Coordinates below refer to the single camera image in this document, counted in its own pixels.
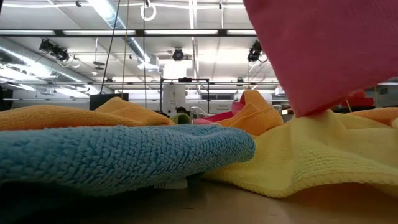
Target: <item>red towel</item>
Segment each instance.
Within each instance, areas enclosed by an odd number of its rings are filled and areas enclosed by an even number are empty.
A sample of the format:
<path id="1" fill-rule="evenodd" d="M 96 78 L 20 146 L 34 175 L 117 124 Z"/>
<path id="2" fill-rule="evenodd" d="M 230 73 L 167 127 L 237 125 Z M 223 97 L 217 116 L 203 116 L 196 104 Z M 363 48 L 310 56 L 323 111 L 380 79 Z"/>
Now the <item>red towel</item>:
<path id="1" fill-rule="evenodd" d="M 296 116 L 398 76 L 398 0 L 245 0 Z"/>

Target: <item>yellow towel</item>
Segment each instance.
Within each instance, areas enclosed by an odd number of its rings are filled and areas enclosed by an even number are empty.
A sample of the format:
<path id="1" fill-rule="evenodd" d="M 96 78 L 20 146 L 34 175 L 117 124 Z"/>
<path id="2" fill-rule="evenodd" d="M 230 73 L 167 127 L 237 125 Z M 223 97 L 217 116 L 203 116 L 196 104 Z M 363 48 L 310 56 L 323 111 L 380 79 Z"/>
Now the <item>yellow towel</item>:
<path id="1" fill-rule="evenodd" d="M 371 184 L 398 196 L 398 119 L 390 122 L 392 126 L 367 119 L 382 121 L 392 114 L 398 110 L 379 116 L 377 110 L 355 114 L 327 111 L 295 118 L 256 137 L 256 154 L 250 161 L 222 167 L 205 177 L 269 197 L 347 182 Z M 264 129 L 275 118 L 272 113 L 264 120 L 246 119 Z"/>
<path id="2" fill-rule="evenodd" d="M 0 131 L 77 126 L 154 126 L 173 121 L 140 105 L 115 97 L 95 111 L 65 106 L 35 105 L 0 113 Z"/>

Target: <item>air duct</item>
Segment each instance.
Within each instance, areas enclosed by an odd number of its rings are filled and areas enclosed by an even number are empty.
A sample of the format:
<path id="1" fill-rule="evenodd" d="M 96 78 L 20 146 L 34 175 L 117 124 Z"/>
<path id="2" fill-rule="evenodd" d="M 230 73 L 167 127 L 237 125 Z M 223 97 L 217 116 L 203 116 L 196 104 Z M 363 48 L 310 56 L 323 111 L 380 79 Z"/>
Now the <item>air duct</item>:
<path id="1" fill-rule="evenodd" d="M 126 29 L 126 25 L 120 15 L 116 17 L 117 6 L 112 0 L 88 0 L 95 11 L 104 19 L 104 21 L 113 29 L 116 20 L 116 29 Z M 148 56 L 142 47 L 133 37 L 123 38 L 131 50 L 135 53 L 141 63 L 150 63 L 151 57 Z"/>
<path id="2" fill-rule="evenodd" d="M 92 82 L 92 80 L 89 78 L 86 78 L 85 76 L 80 75 L 68 68 L 63 68 L 57 63 L 42 57 L 31 50 L 23 48 L 20 45 L 17 45 L 3 37 L 0 37 L 0 52 L 3 55 L 7 55 L 9 58 L 13 58 L 11 63 L 17 62 L 18 64 L 22 65 L 24 63 L 33 61 L 36 62 L 36 67 L 40 67 L 41 70 L 56 71 L 59 75 L 61 75 L 61 77 L 68 78 L 74 82 Z M 100 86 L 94 86 L 94 88 L 97 90 L 101 89 Z M 114 93 L 113 90 L 106 86 L 104 87 L 104 90 L 106 93 Z"/>

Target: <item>floor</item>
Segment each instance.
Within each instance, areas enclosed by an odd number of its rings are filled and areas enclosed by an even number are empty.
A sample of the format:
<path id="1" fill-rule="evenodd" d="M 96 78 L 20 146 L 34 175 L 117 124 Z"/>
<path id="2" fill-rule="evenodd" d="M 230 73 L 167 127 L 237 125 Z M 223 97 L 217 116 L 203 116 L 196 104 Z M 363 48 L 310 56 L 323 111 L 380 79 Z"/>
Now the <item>floor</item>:
<path id="1" fill-rule="evenodd" d="M 79 202 L 23 223 L 398 223 L 398 199 L 361 184 L 325 185 L 272 199 L 202 182 L 183 190 L 142 190 Z"/>

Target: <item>black pole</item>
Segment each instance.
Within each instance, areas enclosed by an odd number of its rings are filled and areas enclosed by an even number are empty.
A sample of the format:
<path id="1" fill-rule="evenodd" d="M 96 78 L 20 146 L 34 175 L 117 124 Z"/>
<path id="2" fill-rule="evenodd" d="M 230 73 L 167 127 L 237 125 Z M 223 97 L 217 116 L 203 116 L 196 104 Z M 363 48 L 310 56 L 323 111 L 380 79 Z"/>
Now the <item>black pole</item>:
<path id="1" fill-rule="evenodd" d="M 207 80 L 207 113 L 210 114 L 210 81 Z"/>
<path id="2" fill-rule="evenodd" d="M 160 78 L 160 112 L 163 113 L 162 110 L 162 91 L 163 91 L 163 78 Z"/>
<path id="3" fill-rule="evenodd" d="M 0 15 L 1 15 L 1 9 L 2 9 L 2 0 L 0 0 Z"/>

